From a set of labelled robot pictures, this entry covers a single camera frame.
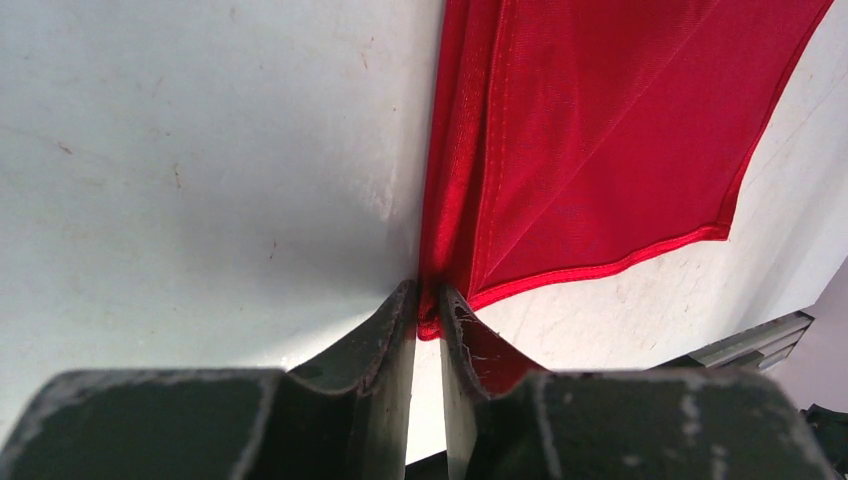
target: scratch mark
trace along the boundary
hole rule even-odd
[[[156,80],[156,84],[153,85],[153,98],[156,98],[156,94],[159,93],[159,87],[162,86],[162,82],[165,80],[165,77],[159,77],[159,80]]]

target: white surface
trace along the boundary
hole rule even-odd
[[[813,403],[848,412],[848,262],[842,265],[815,305],[816,320],[786,361],[769,376],[799,409]]]
[[[412,275],[441,4],[0,3],[0,435],[69,368],[296,365]],[[837,0],[729,243],[481,317],[550,367],[644,367],[813,303],[848,251],[846,73]],[[410,460],[444,448],[438,360]]]

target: red cloth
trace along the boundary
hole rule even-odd
[[[724,240],[832,0],[447,0],[424,197],[435,289],[474,308]]]

